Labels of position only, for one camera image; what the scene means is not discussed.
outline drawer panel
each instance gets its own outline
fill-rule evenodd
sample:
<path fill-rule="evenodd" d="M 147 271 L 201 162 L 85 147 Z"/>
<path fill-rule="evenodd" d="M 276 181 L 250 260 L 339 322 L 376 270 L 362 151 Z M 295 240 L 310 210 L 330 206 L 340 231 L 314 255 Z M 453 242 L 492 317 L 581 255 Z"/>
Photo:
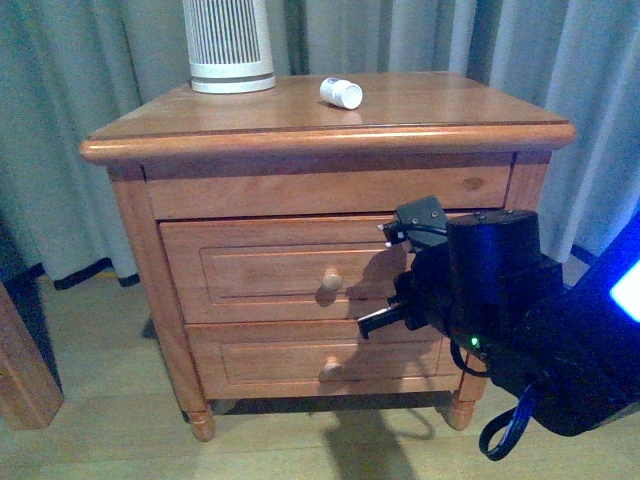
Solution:
<path fill-rule="evenodd" d="M 187 323 L 355 318 L 386 304 L 411 260 L 387 249 L 390 217 L 165 222 Z M 327 276 L 338 285 L 323 285 Z"/>
<path fill-rule="evenodd" d="M 324 391 L 330 392 L 344 382 L 459 374 L 446 352 L 440 364 L 443 338 L 431 327 L 409 332 L 398 323 L 369 341 L 358 337 L 353 321 L 191 325 L 187 331 L 205 391 L 217 396 L 244 385 L 281 385 L 286 396 L 289 384 L 329 384 Z"/>
<path fill-rule="evenodd" d="M 501 208 L 512 160 L 512 153 L 293 158 L 236 162 L 241 171 L 219 161 L 145 171 L 154 215 L 170 220 L 391 212 L 427 195 L 446 209 Z"/>

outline wooden nightstand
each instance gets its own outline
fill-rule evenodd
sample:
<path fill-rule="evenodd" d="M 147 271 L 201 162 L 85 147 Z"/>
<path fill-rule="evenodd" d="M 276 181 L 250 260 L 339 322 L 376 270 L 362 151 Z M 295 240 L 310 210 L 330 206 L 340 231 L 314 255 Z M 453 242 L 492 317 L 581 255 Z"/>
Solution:
<path fill-rule="evenodd" d="M 430 327 L 359 338 L 354 318 L 384 306 L 411 261 L 376 225 L 427 195 L 452 214 L 535 209 L 574 129 L 455 74 L 349 79 L 364 90 L 354 111 L 320 101 L 321 77 L 227 96 L 185 85 L 82 145 L 109 169 L 200 440 L 208 399 L 449 390 L 462 429 L 482 396 Z"/>

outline blue light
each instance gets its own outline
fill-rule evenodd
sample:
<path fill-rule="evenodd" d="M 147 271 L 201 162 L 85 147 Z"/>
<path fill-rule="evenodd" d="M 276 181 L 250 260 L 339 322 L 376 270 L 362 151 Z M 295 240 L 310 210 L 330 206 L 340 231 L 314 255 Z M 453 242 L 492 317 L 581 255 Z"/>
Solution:
<path fill-rule="evenodd" d="M 611 298 L 636 322 L 640 322 L 640 261 L 609 291 Z"/>

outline pill bottle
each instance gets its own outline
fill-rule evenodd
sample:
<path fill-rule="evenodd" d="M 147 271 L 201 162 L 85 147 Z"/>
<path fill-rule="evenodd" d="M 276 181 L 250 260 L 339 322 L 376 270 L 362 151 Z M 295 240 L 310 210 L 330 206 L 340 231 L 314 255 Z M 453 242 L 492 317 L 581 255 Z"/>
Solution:
<path fill-rule="evenodd" d="M 337 107 L 353 110 L 362 102 L 362 89 L 349 80 L 327 78 L 320 85 L 320 97 Z"/>

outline drawer knob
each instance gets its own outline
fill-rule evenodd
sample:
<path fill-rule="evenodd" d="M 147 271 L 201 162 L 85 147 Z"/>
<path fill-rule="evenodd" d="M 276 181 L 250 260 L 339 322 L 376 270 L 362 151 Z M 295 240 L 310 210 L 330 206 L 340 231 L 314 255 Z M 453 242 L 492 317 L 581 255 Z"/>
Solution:
<path fill-rule="evenodd" d="M 322 277 L 322 281 L 320 282 L 323 289 L 331 291 L 340 290 L 342 283 L 342 277 L 338 275 L 337 270 L 334 268 L 330 268 L 324 272 L 324 277 Z"/>
<path fill-rule="evenodd" d="M 322 376 L 327 378 L 327 377 L 340 375 L 341 373 L 342 373 L 342 365 L 340 365 L 340 362 L 338 362 L 338 359 L 336 357 L 327 358 L 327 363 L 322 368 Z"/>

